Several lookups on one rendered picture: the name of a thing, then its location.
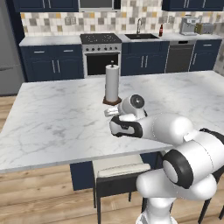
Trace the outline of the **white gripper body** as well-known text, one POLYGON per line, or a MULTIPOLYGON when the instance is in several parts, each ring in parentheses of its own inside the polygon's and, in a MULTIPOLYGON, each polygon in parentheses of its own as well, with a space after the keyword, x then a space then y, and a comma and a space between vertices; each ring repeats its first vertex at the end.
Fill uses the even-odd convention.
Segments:
POLYGON ((106 109, 104 111, 104 115, 106 117, 109 117, 109 116, 118 116, 119 115, 118 107, 112 107, 112 108, 106 109))

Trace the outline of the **navy sink base cupboards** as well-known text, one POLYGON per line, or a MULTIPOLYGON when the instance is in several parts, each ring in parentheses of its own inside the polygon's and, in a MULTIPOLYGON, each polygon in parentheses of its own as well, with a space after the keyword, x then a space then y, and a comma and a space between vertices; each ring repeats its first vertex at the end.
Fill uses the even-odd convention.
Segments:
POLYGON ((122 43, 121 76, 163 74, 169 41, 122 43))

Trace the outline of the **black sink basin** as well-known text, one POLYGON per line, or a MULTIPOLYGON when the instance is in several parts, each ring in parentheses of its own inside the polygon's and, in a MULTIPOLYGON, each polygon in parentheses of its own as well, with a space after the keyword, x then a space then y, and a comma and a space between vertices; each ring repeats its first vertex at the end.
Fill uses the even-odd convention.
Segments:
POLYGON ((155 35, 151 33, 142 33, 142 34, 125 34, 125 36, 129 39, 159 39, 155 35))

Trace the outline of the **white paper towel roll holder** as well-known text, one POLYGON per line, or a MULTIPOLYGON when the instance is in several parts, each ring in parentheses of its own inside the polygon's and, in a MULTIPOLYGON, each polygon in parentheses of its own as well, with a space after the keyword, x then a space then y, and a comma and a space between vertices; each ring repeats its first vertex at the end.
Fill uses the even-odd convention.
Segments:
POLYGON ((106 81, 105 81, 105 96, 103 103, 115 106, 120 103, 122 99, 118 96, 119 90, 119 66, 111 61, 106 66, 106 81))

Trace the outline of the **steel oven with black hob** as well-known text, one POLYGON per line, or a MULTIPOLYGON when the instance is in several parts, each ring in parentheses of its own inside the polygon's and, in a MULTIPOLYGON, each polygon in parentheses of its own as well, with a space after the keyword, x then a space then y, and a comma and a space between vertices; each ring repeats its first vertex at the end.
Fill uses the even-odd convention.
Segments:
POLYGON ((81 34, 84 77, 104 75, 114 61, 121 65, 122 41, 114 33, 81 34))

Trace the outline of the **black chair with beige cushion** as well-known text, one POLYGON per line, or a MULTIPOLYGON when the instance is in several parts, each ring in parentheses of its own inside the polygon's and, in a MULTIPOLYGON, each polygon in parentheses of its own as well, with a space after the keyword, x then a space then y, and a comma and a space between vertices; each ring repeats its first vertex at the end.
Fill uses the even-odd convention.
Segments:
POLYGON ((92 162, 94 174, 94 208, 97 209, 97 222, 102 224, 101 198, 137 190, 137 177, 151 169, 145 164, 140 155, 112 157, 92 162))

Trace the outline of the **dark grey dishwasher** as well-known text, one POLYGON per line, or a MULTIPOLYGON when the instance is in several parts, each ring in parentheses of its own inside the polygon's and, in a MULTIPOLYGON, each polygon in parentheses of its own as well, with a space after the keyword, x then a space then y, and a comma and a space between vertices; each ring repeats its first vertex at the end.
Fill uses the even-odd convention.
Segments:
POLYGON ((187 72, 195 44, 195 40, 171 41, 165 71, 167 73, 187 72))

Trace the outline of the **steel range hood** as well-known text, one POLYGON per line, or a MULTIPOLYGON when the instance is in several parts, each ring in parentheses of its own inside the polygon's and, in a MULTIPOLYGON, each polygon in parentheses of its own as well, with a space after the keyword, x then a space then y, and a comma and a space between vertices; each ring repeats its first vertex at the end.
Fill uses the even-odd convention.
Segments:
POLYGON ((121 0, 79 0, 81 12, 119 11, 120 9, 121 0))

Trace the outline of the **silver coffee machine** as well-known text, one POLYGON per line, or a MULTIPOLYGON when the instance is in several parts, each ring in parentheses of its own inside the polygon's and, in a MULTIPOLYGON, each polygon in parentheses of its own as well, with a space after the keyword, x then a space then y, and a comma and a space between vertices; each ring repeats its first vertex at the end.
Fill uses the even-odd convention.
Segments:
POLYGON ((199 22, 196 17, 183 17, 180 24, 179 33, 184 36, 195 36, 195 25, 199 22))

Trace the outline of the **grey fridge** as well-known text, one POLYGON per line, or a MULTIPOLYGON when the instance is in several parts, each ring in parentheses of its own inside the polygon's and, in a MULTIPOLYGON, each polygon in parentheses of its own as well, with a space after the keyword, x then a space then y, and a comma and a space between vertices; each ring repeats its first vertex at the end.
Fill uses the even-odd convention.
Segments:
POLYGON ((26 81, 19 43, 25 32, 14 0, 0 0, 0 95, 16 95, 26 81))

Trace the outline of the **silver toaster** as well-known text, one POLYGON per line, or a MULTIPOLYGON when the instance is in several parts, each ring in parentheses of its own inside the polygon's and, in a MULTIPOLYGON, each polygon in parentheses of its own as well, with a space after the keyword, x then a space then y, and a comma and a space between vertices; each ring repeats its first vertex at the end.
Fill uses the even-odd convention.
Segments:
POLYGON ((198 34, 212 34, 214 32, 214 25, 210 23, 197 23, 195 32, 198 34))

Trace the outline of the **navy wall cupboards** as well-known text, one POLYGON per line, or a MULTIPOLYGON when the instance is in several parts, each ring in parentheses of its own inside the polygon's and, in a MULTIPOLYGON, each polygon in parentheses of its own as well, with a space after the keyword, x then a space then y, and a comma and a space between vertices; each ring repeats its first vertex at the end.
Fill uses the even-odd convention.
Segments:
POLYGON ((17 12, 78 12, 78 0, 13 0, 17 12))
POLYGON ((223 11, 224 0, 163 0, 163 11, 223 11))

